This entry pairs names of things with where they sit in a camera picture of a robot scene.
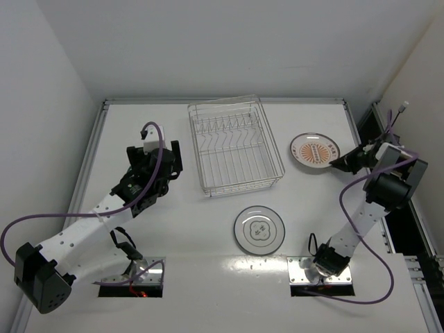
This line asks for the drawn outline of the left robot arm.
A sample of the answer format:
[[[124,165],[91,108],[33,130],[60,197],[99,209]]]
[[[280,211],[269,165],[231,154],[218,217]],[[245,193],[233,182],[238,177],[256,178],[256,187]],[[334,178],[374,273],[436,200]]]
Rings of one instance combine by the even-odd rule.
[[[115,238],[123,224],[165,196],[169,183],[183,170],[180,144],[171,148],[127,148],[128,172],[89,213],[57,235],[33,246],[25,243],[15,254],[14,281],[41,314],[56,310],[72,286],[88,272],[80,257],[103,239]]]

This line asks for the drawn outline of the black rimmed white plate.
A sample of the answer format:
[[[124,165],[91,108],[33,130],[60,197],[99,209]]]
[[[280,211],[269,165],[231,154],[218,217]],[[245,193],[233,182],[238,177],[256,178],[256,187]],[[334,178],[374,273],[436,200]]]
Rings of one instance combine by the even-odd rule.
[[[275,253],[283,244],[286,230],[277,212],[263,205],[253,205],[237,215],[233,233],[243,252],[267,256]]]

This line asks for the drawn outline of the orange sunburst plate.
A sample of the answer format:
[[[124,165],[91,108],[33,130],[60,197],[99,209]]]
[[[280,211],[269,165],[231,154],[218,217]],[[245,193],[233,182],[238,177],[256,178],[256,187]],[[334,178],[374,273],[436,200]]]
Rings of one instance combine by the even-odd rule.
[[[293,165],[302,172],[319,174],[329,171],[331,162],[340,157],[338,144],[321,133],[301,133],[289,143]]]

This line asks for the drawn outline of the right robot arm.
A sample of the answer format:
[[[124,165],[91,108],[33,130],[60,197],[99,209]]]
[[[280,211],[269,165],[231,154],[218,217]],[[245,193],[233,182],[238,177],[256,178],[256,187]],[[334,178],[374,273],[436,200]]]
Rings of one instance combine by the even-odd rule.
[[[364,182],[364,200],[357,211],[353,215],[345,213],[348,222],[314,255],[313,265],[325,277],[340,275],[376,222],[411,200],[428,167],[415,153],[381,139],[362,144],[330,164],[344,172],[357,174],[366,168],[370,173],[350,183],[339,195],[340,207],[344,209],[345,192]]]

